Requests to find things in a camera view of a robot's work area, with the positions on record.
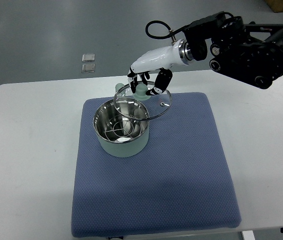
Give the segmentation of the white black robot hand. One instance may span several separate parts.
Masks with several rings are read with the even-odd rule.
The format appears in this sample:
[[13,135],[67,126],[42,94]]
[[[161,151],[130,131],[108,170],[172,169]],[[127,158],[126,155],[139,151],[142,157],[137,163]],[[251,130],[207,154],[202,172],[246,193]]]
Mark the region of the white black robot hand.
[[148,72],[159,70],[152,89],[146,91],[147,96],[162,94],[169,86],[173,77],[169,69],[173,65],[187,66],[194,60],[188,42],[177,40],[174,45],[147,51],[140,56],[129,68],[127,77],[132,93],[136,92],[140,81],[147,85],[150,75]]

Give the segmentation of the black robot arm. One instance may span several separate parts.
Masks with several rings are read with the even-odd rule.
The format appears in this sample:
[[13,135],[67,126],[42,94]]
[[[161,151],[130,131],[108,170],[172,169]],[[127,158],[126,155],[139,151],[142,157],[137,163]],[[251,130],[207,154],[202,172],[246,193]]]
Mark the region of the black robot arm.
[[156,70],[154,86],[146,94],[162,94],[173,77],[173,65],[187,66],[208,54],[213,56],[209,66],[214,72],[260,89],[283,76],[283,24],[245,24],[241,16],[221,11],[178,31],[183,39],[146,52],[130,66],[127,77],[132,92]]

